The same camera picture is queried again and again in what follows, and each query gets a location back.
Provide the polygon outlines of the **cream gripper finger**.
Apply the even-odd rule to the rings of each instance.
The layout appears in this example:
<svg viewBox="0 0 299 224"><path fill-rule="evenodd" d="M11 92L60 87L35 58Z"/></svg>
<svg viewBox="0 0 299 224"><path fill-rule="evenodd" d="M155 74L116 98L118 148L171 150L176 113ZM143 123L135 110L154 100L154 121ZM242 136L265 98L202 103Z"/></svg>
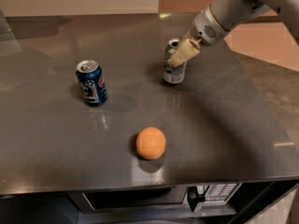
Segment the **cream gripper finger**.
<svg viewBox="0 0 299 224"><path fill-rule="evenodd" d="M200 41L187 38L181 41L176 51L166 60L173 67L178 67L200 52Z"/></svg>

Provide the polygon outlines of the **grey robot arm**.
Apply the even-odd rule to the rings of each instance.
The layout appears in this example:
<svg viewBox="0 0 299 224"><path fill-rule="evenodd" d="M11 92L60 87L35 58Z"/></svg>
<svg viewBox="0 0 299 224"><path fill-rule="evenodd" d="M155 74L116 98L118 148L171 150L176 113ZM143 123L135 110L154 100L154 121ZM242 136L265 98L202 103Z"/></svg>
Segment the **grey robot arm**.
<svg viewBox="0 0 299 224"><path fill-rule="evenodd" d="M196 56L203 46L213 46L237 25L273 9L293 39L299 41L299 0L213 0L192 21L178 48L166 60L178 67Z"/></svg>

